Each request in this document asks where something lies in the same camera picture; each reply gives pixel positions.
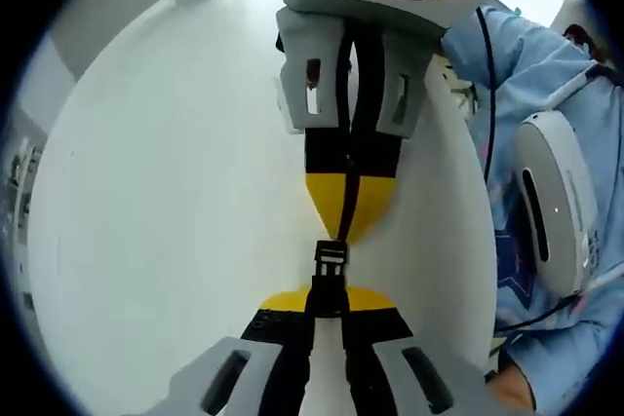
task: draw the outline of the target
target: plastic buckle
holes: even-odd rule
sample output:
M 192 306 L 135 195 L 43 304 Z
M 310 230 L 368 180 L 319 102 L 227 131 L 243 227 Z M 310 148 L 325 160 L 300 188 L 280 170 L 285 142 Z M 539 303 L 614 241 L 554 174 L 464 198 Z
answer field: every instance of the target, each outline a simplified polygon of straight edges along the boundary
M 316 244 L 316 272 L 308 293 L 305 311 L 314 317 L 332 319 L 349 312 L 344 270 L 349 259 L 349 246 L 338 241 Z

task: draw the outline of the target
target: black cable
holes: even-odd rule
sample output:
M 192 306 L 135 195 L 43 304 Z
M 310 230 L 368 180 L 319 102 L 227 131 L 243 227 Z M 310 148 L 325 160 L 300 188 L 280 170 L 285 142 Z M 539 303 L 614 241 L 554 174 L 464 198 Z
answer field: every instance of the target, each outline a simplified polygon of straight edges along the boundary
M 486 170 L 484 172 L 484 178 L 486 183 L 489 179 L 489 170 L 491 169 L 491 159 L 494 153 L 494 138 L 496 136 L 496 70 L 494 68 L 494 52 L 491 48 L 491 40 L 489 39 L 488 24 L 486 18 L 481 10 L 481 7 L 477 8 L 477 17 L 479 18 L 479 24 L 481 25 L 481 31 L 484 34 L 484 40 L 486 41 L 486 54 L 487 54 L 487 71 L 489 73 L 489 139 L 487 143 L 487 157 L 486 157 Z
M 509 326 L 499 326 L 494 329 L 494 333 L 505 333 L 508 331 L 517 330 L 519 328 L 524 328 L 525 326 L 533 325 L 534 323 L 538 323 L 539 321 L 543 321 L 544 319 L 548 319 L 553 314 L 559 312 L 561 309 L 566 308 L 570 304 L 572 304 L 576 299 L 578 299 L 578 295 L 573 295 L 562 299 L 559 304 L 553 307 L 550 311 L 545 312 L 539 317 L 535 319 L 531 319 L 530 321 L 521 321 L 520 323 L 515 323 Z

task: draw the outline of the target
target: light blue shirt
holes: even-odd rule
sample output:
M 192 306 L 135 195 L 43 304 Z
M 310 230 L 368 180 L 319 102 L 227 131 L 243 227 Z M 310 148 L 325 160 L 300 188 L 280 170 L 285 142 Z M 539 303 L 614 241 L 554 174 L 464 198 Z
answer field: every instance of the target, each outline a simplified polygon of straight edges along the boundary
M 484 9 L 497 79 L 496 140 L 487 189 L 498 254 L 497 322 L 528 321 L 552 309 L 554 297 L 533 274 L 527 224 L 517 215 L 520 193 L 510 143 L 526 117 L 592 61 L 558 33 L 512 14 Z M 482 165 L 488 151 L 489 75 L 476 15 L 451 28 L 443 47 L 459 78 L 475 84 L 479 111 L 470 132 Z M 576 131 L 592 176 L 602 240 L 595 278 L 624 261 L 624 93 L 598 78 L 559 110 Z M 507 348 L 531 385 L 536 409 L 549 413 L 577 387 L 605 352 L 624 311 L 624 280 L 590 292 L 549 319 L 526 328 Z

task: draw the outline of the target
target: white table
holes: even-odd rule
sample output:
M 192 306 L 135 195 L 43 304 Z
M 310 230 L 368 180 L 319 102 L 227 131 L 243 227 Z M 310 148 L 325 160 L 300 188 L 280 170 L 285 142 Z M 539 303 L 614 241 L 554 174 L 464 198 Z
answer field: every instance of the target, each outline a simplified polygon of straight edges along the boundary
M 304 185 L 303 137 L 285 132 L 275 104 L 282 5 L 162 0 L 60 113 L 35 181 L 30 275 L 52 361 L 94 414 L 147 409 L 183 365 L 239 336 L 263 299 L 309 282 L 326 234 Z M 393 298 L 414 332 L 485 364 L 488 198 L 441 74 L 428 79 L 437 102 L 404 145 L 391 212 L 352 246 L 348 278 Z M 333 409 L 318 414 L 352 414 L 334 412 L 350 396 L 327 387 L 344 369 L 330 329 L 317 335 L 306 399 L 323 389 Z M 301 414 L 313 414 L 306 403 Z

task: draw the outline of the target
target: hand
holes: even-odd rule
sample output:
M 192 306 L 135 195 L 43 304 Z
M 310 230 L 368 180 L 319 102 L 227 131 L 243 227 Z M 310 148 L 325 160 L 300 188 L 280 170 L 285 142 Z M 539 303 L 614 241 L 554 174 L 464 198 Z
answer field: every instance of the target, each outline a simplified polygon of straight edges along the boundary
M 512 409 L 534 411 L 533 392 L 522 371 L 510 363 L 488 384 L 494 397 Z

